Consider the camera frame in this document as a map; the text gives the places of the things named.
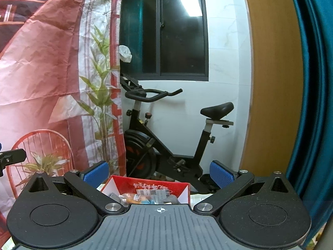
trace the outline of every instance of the curtain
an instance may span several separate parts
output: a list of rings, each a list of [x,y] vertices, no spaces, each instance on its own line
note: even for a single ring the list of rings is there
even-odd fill
[[[304,246],[333,212],[333,0],[294,0],[302,39],[304,92],[287,178],[312,219]]]
[[[0,178],[6,217],[37,170],[62,176],[100,160],[125,175],[119,81],[121,0],[1,0],[0,142],[26,161]]]

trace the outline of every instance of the blue pad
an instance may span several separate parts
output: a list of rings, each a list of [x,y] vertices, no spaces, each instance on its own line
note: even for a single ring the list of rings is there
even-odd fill
[[[219,161],[212,161],[209,166],[209,174],[212,180],[222,189],[237,178],[237,173],[229,170]]]
[[[89,169],[80,173],[80,178],[90,186],[97,188],[109,176],[109,165],[106,161],[100,161]]]

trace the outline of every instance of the exercise bike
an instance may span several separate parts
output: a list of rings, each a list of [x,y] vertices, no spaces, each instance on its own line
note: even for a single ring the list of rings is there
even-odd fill
[[[233,103],[228,102],[201,109],[200,113],[207,119],[194,156],[175,155],[147,127],[152,114],[145,114],[145,122],[139,118],[139,114],[141,102],[155,102],[164,97],[178,95],[183,90],[178,89],[169,93],[156,89],[143,89],[137,80],[126,74],[121,74],[120,84],[126,90],[125,97],[135,100],[133,109],[126,112],[126,115],[130,116],[129,129],[124,133],[127,176],[147,179],[154,172],[159,172],[174,180],[190,183],[201,194],[216,191],[216,188],[210,187],[205,180],[200,180],[203,175],[200,161],[208,141],[211,143],[215,141],[215,137],[210,136],[212,126],[218,124],[229,128],[234,125],[232,121],[221,119],[234,109]],[[147,93],[157,95],[147,97]]]

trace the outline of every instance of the bike handlebar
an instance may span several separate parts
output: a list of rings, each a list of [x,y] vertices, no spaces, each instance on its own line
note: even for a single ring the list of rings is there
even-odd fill
[[[175,96],[178,95],[179,93],[183,92],[183,89],[178,89],[172,93],[169,93],[168,91],[161,91],[161,90],[156,90],[156,89],[142,89],[142,90],[132,90],[132,91],[127,91],[125,93],[125,97],[128,99],[132,99],[135,101],[140,101],[140,102],[155,102],[158,101],[166,96]],[[156,96],[153,97],[146,97],[146,93],[156,93]]]

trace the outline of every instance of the white wall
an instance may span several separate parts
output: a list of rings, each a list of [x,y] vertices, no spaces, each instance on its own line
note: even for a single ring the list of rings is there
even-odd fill
[[[209,34],[209,81],[140,81],[144,88],[166,90],[169,92],[179,88],[183,93],[167,97],[152,104],[142,104],[141,117],[145,112],[153,114],[149,127],[175,154],[194,155],[200,134],[205,125],[205,117],[200,109],[233,102],[235,109],[224,119],[235,122],[228,129],[214,125],[212,135],[216,137],[214,144],[208,143],[201,166],[204,173],[209,173],[212,160],[219,160],[227,166],[238,169],[242,138],[240,133],[246,132],[247,116],[244,110],[249,104],[242,101],[239,115],[240,76],[238,22],[234,0],[206,0]],[[123,127],[128,128],[127,109],[133,107],[134,101],[126,99],[123,94]]]
[[[234,0],[239,52],[239,93],[235,123],[235,150],[231,168],[236,170],[243,153],[251,98],[251,42],[250,21],[246,0]]]

